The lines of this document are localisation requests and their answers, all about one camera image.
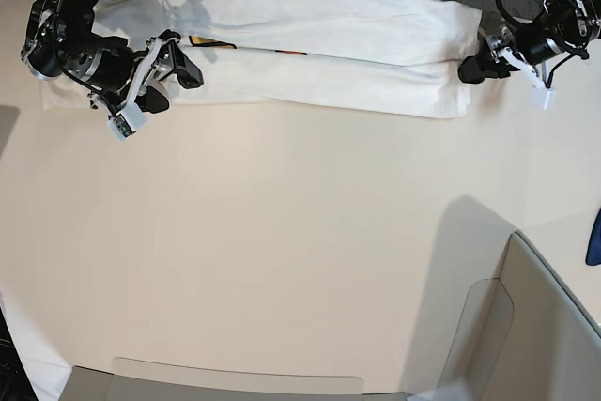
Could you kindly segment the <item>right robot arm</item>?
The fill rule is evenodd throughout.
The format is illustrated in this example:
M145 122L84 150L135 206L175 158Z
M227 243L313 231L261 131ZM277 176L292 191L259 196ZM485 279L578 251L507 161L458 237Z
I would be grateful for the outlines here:
M99 0L37 0L31 9L21 59L43 80L66 76L87 89L94 103L117 116L126 97L143 111L160 113L169 107L164 95L134 87L133 78L149 50L134 51L127 39L94 32Z

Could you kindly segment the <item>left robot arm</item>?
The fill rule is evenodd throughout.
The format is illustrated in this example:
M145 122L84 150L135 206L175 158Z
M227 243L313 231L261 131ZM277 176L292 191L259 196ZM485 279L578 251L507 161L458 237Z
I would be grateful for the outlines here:
M541 11L526 22L495 0L501 16L498 32L485 33L476 54L458 68L459 80L476 85L515 72L549 90L556 70L569 60L590 57L591 41L600 38L600 0L541 0Z

